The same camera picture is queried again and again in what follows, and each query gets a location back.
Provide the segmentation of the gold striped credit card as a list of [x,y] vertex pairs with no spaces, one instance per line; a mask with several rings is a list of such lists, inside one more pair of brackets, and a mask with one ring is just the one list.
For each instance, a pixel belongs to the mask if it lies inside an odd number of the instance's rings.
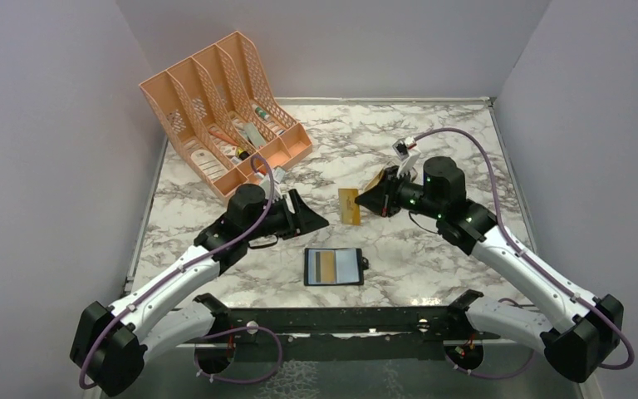
[[315,279],[317,283],[336,283],[336,255],[334,251],[322,250],[315,254]]

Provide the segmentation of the black leather card holder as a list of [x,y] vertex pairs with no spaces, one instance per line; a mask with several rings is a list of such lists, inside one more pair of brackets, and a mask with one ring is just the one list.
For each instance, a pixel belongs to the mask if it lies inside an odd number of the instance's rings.
[[306,248],[303,283],[308,287],[360,286],[369,267],[369,260],[358,248]]

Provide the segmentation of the beige oval card tray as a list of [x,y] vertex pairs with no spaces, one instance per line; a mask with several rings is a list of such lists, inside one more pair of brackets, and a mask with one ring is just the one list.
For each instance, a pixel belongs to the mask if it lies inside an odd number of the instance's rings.
[[399,174],[399,166],[398,165],[387,165],[383,169],[381,169],[364,187],[363,192],[367,192],[369,190],[374,189],[380,183],[385,181],[394,180]]

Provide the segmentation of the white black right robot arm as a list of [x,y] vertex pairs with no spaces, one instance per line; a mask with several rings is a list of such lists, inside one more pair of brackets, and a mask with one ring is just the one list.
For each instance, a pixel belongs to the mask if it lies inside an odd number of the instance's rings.
[[495,333],[541,353],[572,382],[585,382],[620,344],[622,303],[577,286],[514,239],[494,213],[468,198],[464,172],[449,157],[427,159],[422,184],[397,166],[385,168],[355,202],[381,217],[408,210],[434,219],[438,235],[487,264],[540,311],[535,315],[479,297],[447,314],[453,336]]

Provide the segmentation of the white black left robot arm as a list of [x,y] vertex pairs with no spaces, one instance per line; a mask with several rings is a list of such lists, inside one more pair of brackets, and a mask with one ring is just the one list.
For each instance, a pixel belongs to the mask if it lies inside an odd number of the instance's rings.
[[228,307],[214,296],[205,294],[179,312],[174,306],[235,265],[251,241],[293,239],[328,225],[296,190],[273,199],[258,185],[240,185],[226,211],[164,272],[110,305],[95,301],[83,310],[70,352],[81,388],[119,395],[156,355],[195,337],[214,342],[229,335]]

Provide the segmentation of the green white tube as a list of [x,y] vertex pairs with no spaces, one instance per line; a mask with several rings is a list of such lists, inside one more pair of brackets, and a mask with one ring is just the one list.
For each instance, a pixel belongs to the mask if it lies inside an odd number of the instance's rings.
[[258,117],[260,119],[262,119],[263,121],[270,121],[271,120],[271,116],[258,104],[253,103],[252,104],[252,108],[254,110],[254,112],[258,115]]

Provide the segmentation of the orange plastic desk organizer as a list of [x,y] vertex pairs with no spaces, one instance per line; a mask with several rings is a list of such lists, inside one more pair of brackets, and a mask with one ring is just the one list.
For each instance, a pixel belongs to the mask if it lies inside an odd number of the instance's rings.
[[[257,183],[250,155],[259,153],[272,167],[290,170],[311,154],[312,140],[302,124],[274,97],[258,49],[233,32],[140,83],[174,151],[223,202],[236,188]],[[270,116],[263,121],[256,103]],[[267,144],[257,149],[243,131],[253,123]],[[230,145],[209,134],[219,129]]]

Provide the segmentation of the orange pen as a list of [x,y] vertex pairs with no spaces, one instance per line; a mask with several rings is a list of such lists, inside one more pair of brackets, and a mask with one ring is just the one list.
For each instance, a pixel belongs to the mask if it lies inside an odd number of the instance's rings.
[[209,129],[209,134],[226,143],[229,143],[230,145],[238,146],[238,143],[234,139],[232,139],[230,136],[226,135],[219,129],[216,129],[216,128]]

